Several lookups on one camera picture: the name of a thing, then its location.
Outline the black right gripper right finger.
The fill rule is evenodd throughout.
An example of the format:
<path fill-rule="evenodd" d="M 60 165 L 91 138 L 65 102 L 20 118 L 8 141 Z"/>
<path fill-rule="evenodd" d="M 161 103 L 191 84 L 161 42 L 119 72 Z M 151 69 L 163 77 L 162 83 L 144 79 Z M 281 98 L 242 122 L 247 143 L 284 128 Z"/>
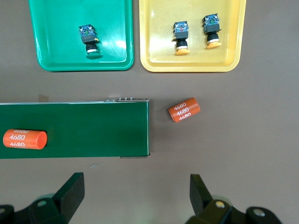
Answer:
<path fill-rule="evenodd" d="M 249 207 L 240 212 L 221 199 L 213 199 L 202 178 L 190 175 L 190 201 L 195 215 L 188 224 L 280 224 L 280 219 L 263 207 Z"/>

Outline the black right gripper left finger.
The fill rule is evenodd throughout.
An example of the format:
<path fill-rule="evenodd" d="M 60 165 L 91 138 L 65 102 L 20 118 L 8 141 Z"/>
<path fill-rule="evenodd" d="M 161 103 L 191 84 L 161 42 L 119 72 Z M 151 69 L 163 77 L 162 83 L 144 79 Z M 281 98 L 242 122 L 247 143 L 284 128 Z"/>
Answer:
<path fill-rule="evenodd" d="M 74 173 L 52 197 L 40 197 L 19 211 L 15 211 L 9 204 L 1 205 L 0 222 L 2 224 L 67 224 L 84 197 L 84 174 Z"/>

